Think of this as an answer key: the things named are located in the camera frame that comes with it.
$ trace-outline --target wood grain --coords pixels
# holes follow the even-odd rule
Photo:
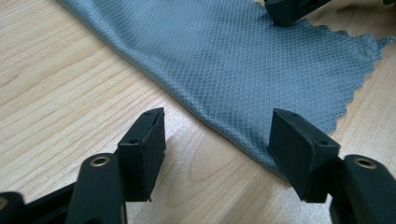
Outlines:
[[[334,0],[310,15],[351,35],[396,35],[395,7]],[[290,186],[205,126],[55,1],[0,1],[0,191],[26,202],[74,182],[112,152],[138,115],[163,106],[166,158],[152,203],[130,223],[330,223],[328,204]],[[332,137],[396,174],[396,44],[356,91]]]

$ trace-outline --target diamond pattern fabric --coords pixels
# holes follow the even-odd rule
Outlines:
[[[252,0],[60,1],[195,116],[278,174],[267,153],[273,109],[334,130],[393,40],[351,37],[307,21],[276,27]]]

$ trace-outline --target table surface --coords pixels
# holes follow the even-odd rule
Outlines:
[[[396,35],[396,7],[333,1],[314,25]],[[211,130],[125,62],[56,1],[0,1],[0,191],[31,202],[76,180],[84,159],[113,152],[142,112],[164,107],[166,157],[152,203],[130,223],[330,223],[329,203],[299,201],[284,180]],[[396,175],[396,43],[383,50],[331,133]]]

